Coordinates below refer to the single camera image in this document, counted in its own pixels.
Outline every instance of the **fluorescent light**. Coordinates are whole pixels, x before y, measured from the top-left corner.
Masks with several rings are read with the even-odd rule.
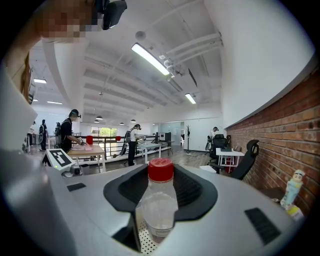
[[[55,101],[47,101],[48,103],[52,103],[52,104],[60,104],[60,105],[62,105],[62,103],[61,102],[55,102]]]
[[[44,80],[44,79],[33,79],[33,81],[34,81],[35,83],[40,83],[40,84],[46,84],[46,83],[47,83],[47,81]]]
[[[148,61],[151,65],[153,65],[157,70],[159,70],[165,76],[170,74],[170,72],[162,65],[162,63],[157,60],[150,52],[148,52],[145,48],[143,48],[137,42],[132,46],[131,50],[139,54],[142,58]]]
[[[191,101],[192,104],[196,104],[196,101],[194,100],[194,98],[192,98],[190,93],[187,93],[185,96],[188,98],[189,101]]]

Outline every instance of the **brick wall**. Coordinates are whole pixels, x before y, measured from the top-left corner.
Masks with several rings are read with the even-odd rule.
[[[259,113],[227,128],[231,145],[246,152],[259,140],[259,155],[244,181],[257,189],[285,191],[295,170],[306,175],[295,204],[308,214],[320,194],[320,72]]]

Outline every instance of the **plastic bottle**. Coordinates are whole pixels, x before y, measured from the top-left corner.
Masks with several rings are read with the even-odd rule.
[[[148,177],[148,187],[141,199],[142,215],[151,239],[159,244],[172,230],[178,210],[172,161],[167,158],[151,160]]]

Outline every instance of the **floor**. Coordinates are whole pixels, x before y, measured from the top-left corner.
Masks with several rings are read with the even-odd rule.
[[[33,158],[37,158],[39,159],[39,161],[42,160],[42,158],[44,157],[44,152],[39,152],[38,150],[40,149],[39,145],[33,145],[30,147],[30,153],[26,153],[29,154],[30,156],[32,156]],[[180,145],[173,145],[172,146],[172,150],[173,153],[171,152],[171,150],[169,151],[169,156],[168,156],[168,152],[165,150],[162,152],[162,157],[164,158],[169,158],[171,159],[171,161],[174,164],[179,164],[179,165],[186,165],[186,166],[190,166],[190,167],[199,167],[199,166],[206,166],[207,163],[210,160],[209,157],[209,152],[205,153],[205,152],[190,152],[189,154],[187,154],[184,151],[184,148]],[[153,154],[149,154],[148,155],[148,160],[152,160],[154,158],[159,157],[159,153],[153,153]],[[145,157],[137,157],[134,159],[136,164],[144,164],[145,163]],[[105,168],[106,171],[112,171],[112,170],[116,170],[116,169],[120,169],[123,167],[127,167],[128,163],[125,163],[125,160],[121,160],[121,161],[116,161],[116,162],[107,162],[105,164]],[[90,174],[97,174],[100,172],[102,172],[102,166],[97,166],[96,164],[90,165]]]

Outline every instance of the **figurine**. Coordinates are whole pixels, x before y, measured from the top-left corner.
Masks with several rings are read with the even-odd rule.
[[[300,188],[303,185],[303,176],[305,176],[305,173],[302,170],[296,170],[292,179],[287,182],[285,195],[280,201],[281,206],[286,210],[289,209],[298,195]]]

